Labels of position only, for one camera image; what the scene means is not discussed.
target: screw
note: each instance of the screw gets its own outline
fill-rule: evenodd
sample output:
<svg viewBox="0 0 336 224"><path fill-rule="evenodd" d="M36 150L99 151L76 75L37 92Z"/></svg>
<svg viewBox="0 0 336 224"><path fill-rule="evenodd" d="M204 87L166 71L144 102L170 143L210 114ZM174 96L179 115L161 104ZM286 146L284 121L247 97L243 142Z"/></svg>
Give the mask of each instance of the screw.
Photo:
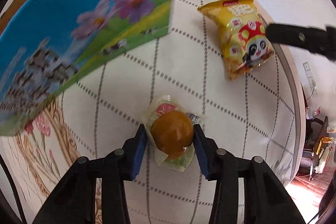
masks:
<svg viewBox="0 0 336 224"><path fill-rule="evenodd" d="M226 150L223 148L218 148L216 152L218 155L221 155L221 156L226 154Z"/></svg>
<svg viewBox="0 0 336 224"><path fill-rule="evenodd" d="M260 164L260 163L262 163L264 160L263 160L262 157L260 157L260 156L256 156L256 157L254 157L254 161Z"/></svg>
<svg viewBox="0 0 336 224"><path fill-rule="evenodd" d="M300 39L302 42L304 42L304 41L306 40L306 37L305 37L305 35L304 35L302 32L299 33L299 39Z"/></svg>
<svg viewBox="0 0 336 224"><path fill-rule="evenodd" d="M79 164L83 164L83 163L86 162L86 160L87 160L86 157L79 157L79 158L77 159L77 162L78 162Z"/></svg>
<svg viewBox="0 0 336 224"><path fill-rule="evenodd" d="M123 153L124 153L124 150L121 149L121 148L118 148L114 151L114 153L117 155L117 156L121 156Z"/></svg>

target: plastic wrapper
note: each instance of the plastic wrapper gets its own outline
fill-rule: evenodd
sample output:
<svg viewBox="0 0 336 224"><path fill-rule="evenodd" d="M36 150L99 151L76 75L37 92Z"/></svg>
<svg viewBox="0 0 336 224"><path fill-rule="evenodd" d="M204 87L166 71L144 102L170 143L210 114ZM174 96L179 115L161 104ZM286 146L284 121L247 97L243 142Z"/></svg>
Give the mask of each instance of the plastic wrapper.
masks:
<svg viewBox="0 0 336 224"><path fill-rule="evenodd" d="M218 26L220 47L229 79L260 66L274 54L254 0L219 0L198 10Z"/></svg>
<svg viewBox="0 0 336 224"><path fill-rule="evenodd" d="M154 158L158 165L166 166L170 169L183 172L185 168L189 165L194 156L194 145L191 144L189 147L185 148L184 154L176 160L169 160L168 154L162 152L157 148L154 139L151 134L151 128L156 119L161 117L167 112L177 110L185 113L193 124L204 125L205 117L186 111L176 100L174 100L170 95L162 95L153 99L149 108L142 115L142 122L145 126L147 137L149 142L153 146Z"/></svg>

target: white tablecloth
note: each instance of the white tablecloth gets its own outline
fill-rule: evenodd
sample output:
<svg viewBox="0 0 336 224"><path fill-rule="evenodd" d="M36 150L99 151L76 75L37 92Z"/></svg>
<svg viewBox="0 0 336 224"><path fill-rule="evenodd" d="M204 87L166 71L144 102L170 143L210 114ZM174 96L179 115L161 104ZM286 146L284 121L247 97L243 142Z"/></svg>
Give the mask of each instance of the white tablecloth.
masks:
<svg viewBox="0 0 336 224"><path fill-rule="evenodd" d="M29 131L3 138L11 168L36 213L78 156L95 159L120 148L135 135L152 98L162 94L207 116L204 132L219 147L246 159L260 155L284 184L291 180L296 134L286 73L275 55L250 74L227 80L216 25L196 10L211 1L215 0L175 0L169 35L89 74L33 122L35 136L49 128L49 152L42 157L53 162L50 168L34 160L40 139L33 141ZM157 166L150 150L137 179L125 182L133 224L208 223L214 190L215 183L200 174L196 156L179 173ZM100 194L98 182L96 223L101 223ZM241 180L238 223L243 212Z"/></svg>

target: yellow snack bag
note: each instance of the yellow snack bag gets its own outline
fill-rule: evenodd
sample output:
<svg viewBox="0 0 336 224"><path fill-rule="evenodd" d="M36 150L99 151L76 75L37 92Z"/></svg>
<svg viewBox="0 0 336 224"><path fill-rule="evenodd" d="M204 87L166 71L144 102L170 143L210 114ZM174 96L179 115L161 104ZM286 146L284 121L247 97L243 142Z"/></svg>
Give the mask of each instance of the yellow snack bag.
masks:
<svg viewBox="0 0 336 224"><path fill-rule="evenodd" d="M197 8L218 26L229 79L260 66L274 54L254 0L219 0Z"/></svg>

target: pink flower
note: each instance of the pink flower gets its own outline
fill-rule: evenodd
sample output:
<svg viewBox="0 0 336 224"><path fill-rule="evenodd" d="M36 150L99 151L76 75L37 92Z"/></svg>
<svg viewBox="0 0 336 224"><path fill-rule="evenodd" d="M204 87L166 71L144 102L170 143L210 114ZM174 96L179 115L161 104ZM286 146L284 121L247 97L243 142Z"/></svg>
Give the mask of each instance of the pink flower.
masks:
<svg viewBox="0 0 336 224"><path fill-rule="evenodd" d="M150 0L114 0L115 9L120 18L129 16L131 23L138 22L142 16L149 15L154 10L154 3Z"/></svg>
<svg viewBox="0 0 336 224"><path fill-rule="evenodd" d="M50 136L50 125L49 122L47 121L46 117L43 115L43 113L40 113L36 118L35 118L35 123L38 128L38 130L45 136L49 137Z"/></svg>
<svg viewBox="0 0 336 224"><path fill-rule="evenodd" d="M28 135L33 133L33 130L34 130L33 120L30 120L26 123L25 130L26 130Z"/></svg>
<svg viewBox="0 0 336 224"><path fill-rule="evenodd" d="M80 14L77 17L77 24L80 26L71 32L75 40L88 38L94 31L99 31L107 25L108 20L113 17L115 11L110 9L110 0L100 0L93 11Z"/></svg>

